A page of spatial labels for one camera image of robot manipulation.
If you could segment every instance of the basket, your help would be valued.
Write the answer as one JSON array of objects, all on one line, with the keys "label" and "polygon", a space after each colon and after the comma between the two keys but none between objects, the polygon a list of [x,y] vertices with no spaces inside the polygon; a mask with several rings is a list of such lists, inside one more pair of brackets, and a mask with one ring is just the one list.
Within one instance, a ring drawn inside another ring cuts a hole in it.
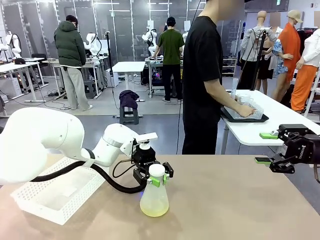
[{"label": "basket", "polygon": [[247,117],[243,117],[240,116],[236,111],[228,108],[228,107],[224,107],[228,113],[236,120],[241,120],[241,119],[256,119],[256,120],[260,120],[262,118],[262,116],[264,115],[264,109],[258,105],[255,101],[249,101],[246,103],[246,105],[248,105],[249,107],[255,109],[254,113],[250,116]]},{"label": "basket", "polygon": [[[51,174],[74,162],[64,157],[41,175]],[[108,167],[102,168],[109,173]],[[11,197],[21,210],[64,225],[104,181],[92,168],[80,166],[49,181],[27,182],[15,190]]]}]

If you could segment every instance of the orange cloth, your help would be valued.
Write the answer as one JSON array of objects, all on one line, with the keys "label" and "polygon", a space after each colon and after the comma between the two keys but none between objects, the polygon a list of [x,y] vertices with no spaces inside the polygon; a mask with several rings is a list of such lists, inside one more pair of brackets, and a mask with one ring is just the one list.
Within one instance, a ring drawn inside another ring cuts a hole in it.
[{"label": "orange cloth", "polygon": [[317,67],[312,65],[302,65],[302,68],[298,71],[291,95],[291,108],[294,111],[302,111],[305,108],[317,69]]},{"label": "orange cloth", "polygon": [[300,60],[300,37],[297,30],[290,23],[287,23],[279,35],[284,54],[293,55],[293,59],[285,59],[284,65],[288,68],[286,81],[290,82],[294,77],[296,64]]}]

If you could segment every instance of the man in green t-shirt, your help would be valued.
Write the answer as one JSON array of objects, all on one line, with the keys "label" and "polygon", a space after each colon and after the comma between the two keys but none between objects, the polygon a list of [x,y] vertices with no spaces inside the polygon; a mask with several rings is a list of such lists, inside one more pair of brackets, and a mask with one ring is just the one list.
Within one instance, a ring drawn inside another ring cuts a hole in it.
[{"label": "man in green t-shirt", "polygon": [[171,94],[171,75],[173,75],[178,101],[182,101],[180,56],[182,53],[182,46],[185,42],[182,34],[175,30],[176,20],[173,16],[167,19],[166,25],[168,29],[160,35],[153,57],[158,55],[160,47],[163,46],[162,79],[165,97],[162,100],[169,103]]}]

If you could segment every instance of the brown table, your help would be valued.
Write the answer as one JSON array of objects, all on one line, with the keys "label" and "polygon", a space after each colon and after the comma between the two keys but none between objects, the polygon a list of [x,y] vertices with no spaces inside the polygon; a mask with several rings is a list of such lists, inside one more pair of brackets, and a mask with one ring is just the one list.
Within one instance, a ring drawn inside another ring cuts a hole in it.
[{"label": "brown table", "polygon": [[[50,155],[54,163],[61,155]],[[63,226],[21,211],[0,189],[1,240],[318,240],[320,216],[283,175],[253,156],[159,155],[175,170],[166,186],[169,211],[144,215],[141,193],[106,182]],[[131,173],[118,180],[134,186]]]}]

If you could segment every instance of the hand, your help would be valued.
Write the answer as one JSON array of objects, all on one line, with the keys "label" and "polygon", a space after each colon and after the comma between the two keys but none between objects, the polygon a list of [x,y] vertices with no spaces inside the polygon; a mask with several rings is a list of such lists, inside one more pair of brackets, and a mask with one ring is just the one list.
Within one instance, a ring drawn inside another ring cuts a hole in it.
[{"label": "hand", "polygon": [[290,59],[290,60],[294,58],[294,56],[291,55],[291,54],[289,54],[289,53],[283,54],[281,57],[282,57],[283,59]]},{"label": "hand", "polygon": [[248,117],[252,114],[254,114],[255,109],[252,107],[249,107],[247,105],[239,105],[239,109],[236,111],[241,117]]},{"label": "hand", "polygon": [[301,69],[302,65],[305,64],[305,59],[303,57],[296,63],[296,69]]}]

